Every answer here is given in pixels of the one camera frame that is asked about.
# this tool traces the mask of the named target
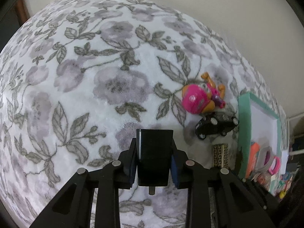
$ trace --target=white wall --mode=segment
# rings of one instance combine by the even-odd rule
[[[26,0],[31,15],[53,0]],[[151,0],[186,13],[237,48],[264,76],[288,116],[304,111],[304,28],[285,0]]]

